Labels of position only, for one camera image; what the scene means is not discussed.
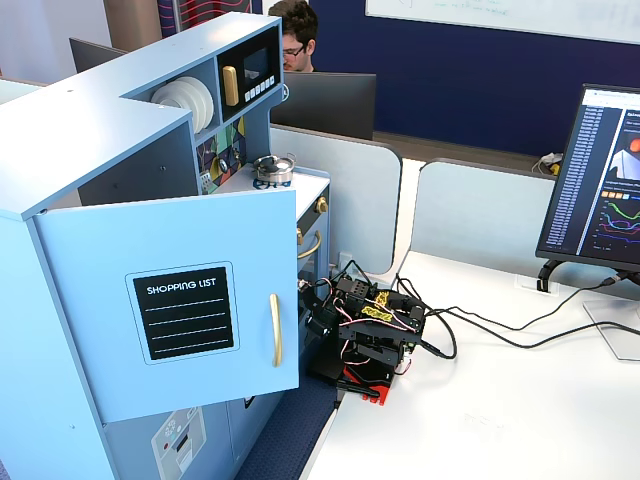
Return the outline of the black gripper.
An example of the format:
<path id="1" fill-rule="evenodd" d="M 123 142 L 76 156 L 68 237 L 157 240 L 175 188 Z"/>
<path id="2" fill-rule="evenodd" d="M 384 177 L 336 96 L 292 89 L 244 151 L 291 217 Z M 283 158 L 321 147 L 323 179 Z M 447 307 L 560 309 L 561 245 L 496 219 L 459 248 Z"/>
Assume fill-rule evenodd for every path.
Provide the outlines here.
<path id="1" fill-rule="evenodd" d="M 305 320 L 305 344 L 324 339 L 331 335 L 339 323 L 339 313 L 334 305 L 335 296 L 328 294 L 320 299 L 314 292 L 304 293 L 304 305 L 309 311 Z"/>

